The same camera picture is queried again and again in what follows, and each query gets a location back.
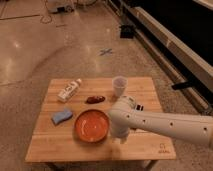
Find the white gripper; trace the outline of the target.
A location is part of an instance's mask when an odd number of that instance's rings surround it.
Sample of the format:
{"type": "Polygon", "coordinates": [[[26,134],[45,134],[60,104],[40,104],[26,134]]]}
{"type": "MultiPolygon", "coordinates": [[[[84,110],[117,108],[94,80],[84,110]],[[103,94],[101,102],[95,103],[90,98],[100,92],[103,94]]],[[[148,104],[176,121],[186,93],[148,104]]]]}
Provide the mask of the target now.
{"type": "Polygon", "coordinates": [[[127,141],[127,136],[129,135],[129,127],[111,121],[110,134],[112,135],[111,140],[113,143],[117,142],[117,138],[121,138],[120,144],[124,144],[127,141]]]}

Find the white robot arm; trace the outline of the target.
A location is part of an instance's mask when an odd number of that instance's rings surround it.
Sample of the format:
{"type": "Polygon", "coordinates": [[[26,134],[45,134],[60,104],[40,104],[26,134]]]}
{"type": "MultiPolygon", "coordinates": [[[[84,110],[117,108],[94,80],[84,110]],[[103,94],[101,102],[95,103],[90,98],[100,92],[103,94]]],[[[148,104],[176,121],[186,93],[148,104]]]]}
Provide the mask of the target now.
{"type": "Polygon", "coordinates": [[[131,128],[180,139],[213,150],[213,117],[141,111],[131,96],[121,96],[108,111],[110,133],[126,138],[131,128]]]}

